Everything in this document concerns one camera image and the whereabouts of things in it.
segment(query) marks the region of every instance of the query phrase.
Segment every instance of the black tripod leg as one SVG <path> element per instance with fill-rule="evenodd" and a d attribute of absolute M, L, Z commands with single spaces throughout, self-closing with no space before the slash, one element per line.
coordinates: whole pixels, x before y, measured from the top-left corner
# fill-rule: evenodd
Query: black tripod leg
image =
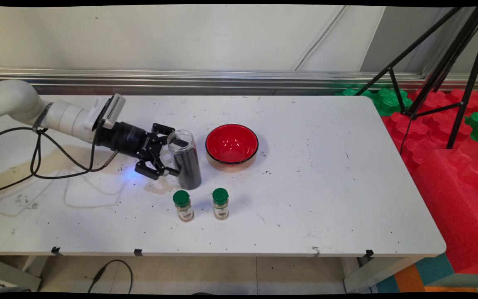
<path fill-rule="evenodd" d="M 405 105 L 403 104 L 400 88 L 398 87 L 398 81 L 396 81 L 396 76 L 394 76 L 394 70 L 389 67 L 388 72 L 390 73 L 390 78 L 392 79 L 392 84 L 394 85 L 394 91 L 396 91 L 396 96 L 398 97 L 398 102 L 400 103 L 400 113 L 405 114 Z"/>
<path fill-rule="evenodd" d="M 458 49 L 461 49 L 463 43 L 467 42 L 466 40 L 471 37 L 471 33 L 476 29 L 477 24 L 478 6 L 474 9 L 464 26 L 461 28 L 460 32 L 457 34 L 457 37 L 455 37 L 455 40 L 453 40 L 453 43 L 449 46 L 449 49 L 447 49 L 444 57 L 440 60 L 429 78 L 427 78 L 427 82 L 423 86 L 416 100 L 414 100 L 412 106 L 410 106 L 408 110 L 409 114 L 412 115 L 418 112 L 431 89 L 436 85 L 437 81 L 442 78 L 444 71 L 450 66 L 451 59 L 454 58 Z"/>
<path fill-rule="evenodd" d="M 470 43 L 471 39 L 473 38 L 473 36 L 478 32 L 478 26 L 475 30 L 473 30 L 473 32 L 470 34 L 470 38 L 468 38 L 466 40 L 466 42 L 461 46 L 459 47 L 459 49 L 457 50 L 457 53 L 455 53 L 455 55 L 453 56 L 453 58 L 451 59 L 451 62 L 448 66 L 448 68 L 446 69 L 446 72 L 442 75 L 442 77 L 440 78 L 440 80 L 438 80 L 438 82 L 435 84 L 434 86 L 434 89 L 433 91 L 434 92 L 437 92 L 440 87 L 442 86 L 442 84 L 444 83 L 444 80 L 446 79 L 447 77 L 447 74 L 449 74 L 449 72 L 451 71 L 451 68 L 453 68 L 453 64 L 457 61 L 457 58 L 460 56 L 460 54 L 462 53 L 462 51 L 464 51 L 464 49 L 466 49 L 466 46 Z"/>
<path fill-rule="evenodd" d="M 468 78 L 468 83 L 466 85 L 466 90 L 464 91 L 464 95 L 462 97 L 461 107 L 458 110 L 457 118 L 455 118 L 455 123 L 453 124 L 453 129 L 451 130 L 451 135 L 449 136 L 449 141 L 447 142 L 448 149 L 452 149 L 453 145 L 455 144 L 455 139 L 457 138 L 458 130 L 461 127 L 462 117 L 464 116 L 464 112 L 466 111 L 466 107 L 468 105 L 468 101 L 471 96 L 471 92 L 473 90 L 473 85 L 475 85 L 475 80 L 478 75 L 478 52 L 475 58 L 475 62 L 473 63 L 473 68 L 470 73 L 470 77 Z"/>
<path fill-rule="evenodd" d="M 418 113 L 418 114 L 414 115 L 412 117 L 412 119 L 417 119 L 419 117 L 423 117 L 424 115 L 437 113 L 437 112 L 448 110 L 448 109 L 451 109 L 451 108 L 457 108 L 459 106 L 461 106 L 460 103 L 455 103 L 455 104 L 447 105 L 447 106 L 444 106 L 444 107 L 436 108 L 436 109 L 433 109 L 433 110 L 425 111 L 425 112 Z"/>
<path fill-rule="evenodd" d="M 387 73 L 388 68 L 395 66 L 398 62 L 407 56 L 410 51 L 413 51 L 419 44 L 421 44 L 426 38 L 428 38 L 436 29 L 440 28 L 442 24 L 444 24 L 451 16 L 453 16 L 457 11 L 459 11 L 461 7 L 454 7 L 451 8 L 449 12 L 447 12 L 441 19 L 438 20 L 431 28 L 427 29 L 425 33 L 423 33 L 417 40 L 415 40 L 412 45 L 408 46 L 399 56 L 397 56 L 394 60 L 392 60 L 383 70 L 379 72 L 370 82 L 368 82 L 361 90 L 359 90 L 355 95 L 360 96 L 364 91 L 366 91 L 370 86 L 377 82 L 377 80 L 381 79 L 381 77 Z"/>

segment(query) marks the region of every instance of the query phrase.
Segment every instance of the table leg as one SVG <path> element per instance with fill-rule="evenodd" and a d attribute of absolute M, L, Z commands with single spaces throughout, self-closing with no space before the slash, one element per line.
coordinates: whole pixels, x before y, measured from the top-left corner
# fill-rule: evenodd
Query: table leg
<path fill-rule="evenodd" d="M 0 262 L 0 282 L 4 282 L 7 286 L 26 286 L 36 292 L 41 279 Z"/>
<path fill-rule="evenodd" d="M 423 257 L 376 257 L 344 279 L 347 293 L 360 293 Z"/>
<path fill-rule="evenodd" d="M 21 268 L 21 270 L 36 277 L 40 277 L 48 258 L 49 255 L 29 255 L 25 265 Z"/>

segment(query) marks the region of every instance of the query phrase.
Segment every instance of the white wall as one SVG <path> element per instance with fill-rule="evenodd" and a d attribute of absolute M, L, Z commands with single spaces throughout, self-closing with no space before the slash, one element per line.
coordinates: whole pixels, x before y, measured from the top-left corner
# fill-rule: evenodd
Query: white wall
<path fill-rule="evenodd" d="M 294 69 L 339 5 L 0 7 L 0 67 Z M 349 6 L 302 71 L 358 71 L 383 6 Z"/>
<path fill-rule="evenodd" d="M 459 55 L 455 64 L 451 68 L 451 73 L 464 73 L 471 72 L 475 57 L 478 53 L 478 32 L 473 36 L 472 40 L 467 44 L 466 48 Z"/>
<path fill-rule="evenodd" d="M 361 72 L 379 72 L 442 18 L 450 7 L 387 6 L 368 48 Z M 393 67 L 394 72 L 421 73 L 442 40 L 447 39 L 452 17 Z"/>

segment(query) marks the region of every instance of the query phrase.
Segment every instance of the clear plastic lid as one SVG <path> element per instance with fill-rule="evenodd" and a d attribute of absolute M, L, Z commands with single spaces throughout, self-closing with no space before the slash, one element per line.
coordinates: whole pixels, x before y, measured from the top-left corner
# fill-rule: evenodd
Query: clear plastic lid
<path fill-rule="evenodd" d="M 189 151 L 195 146 L 193 135 L 187 130 L 174 131 L 167 136 L 167 147 L 174 154 Z"/>

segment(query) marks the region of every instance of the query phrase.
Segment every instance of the floor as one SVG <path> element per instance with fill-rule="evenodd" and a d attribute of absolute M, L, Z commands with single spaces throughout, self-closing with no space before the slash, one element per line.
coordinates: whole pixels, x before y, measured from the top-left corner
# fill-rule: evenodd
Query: floor
<path fill-rule="evenodd" d="M 132 294 L 345 294 L 340 259 L 324 257 L 50 257 L 40 291 L 85 293 L 113 259 L 130 265 Z M 127 267 L 113 262 L 92 293 L 125 294 L 129 284 Z"/>

